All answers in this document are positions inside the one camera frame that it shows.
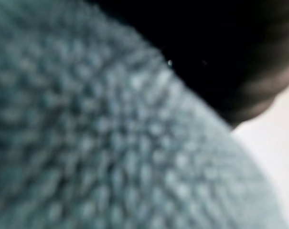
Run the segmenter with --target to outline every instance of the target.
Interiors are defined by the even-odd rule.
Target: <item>light blue fabric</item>
[[[286,228],[229,131],[97,6],[0,0],[0,229]]]

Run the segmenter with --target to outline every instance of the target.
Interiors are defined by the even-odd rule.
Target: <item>textured cloth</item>
[[[0,0],[0,229],[285,229],[229,128],[78,0]]]

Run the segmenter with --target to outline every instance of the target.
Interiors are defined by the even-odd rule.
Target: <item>white background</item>
[[[289,89],[265,114],[233,132],[270,178],[289,220]]]

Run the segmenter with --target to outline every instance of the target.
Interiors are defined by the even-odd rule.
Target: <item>dark object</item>
[[[289,0],[99,2],[231,124],[261,114],[289,85]]]

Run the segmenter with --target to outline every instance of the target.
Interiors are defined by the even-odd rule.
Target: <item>white surface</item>
[[[289,89],[260,117],[233,135],[270,178],[289,220]]]

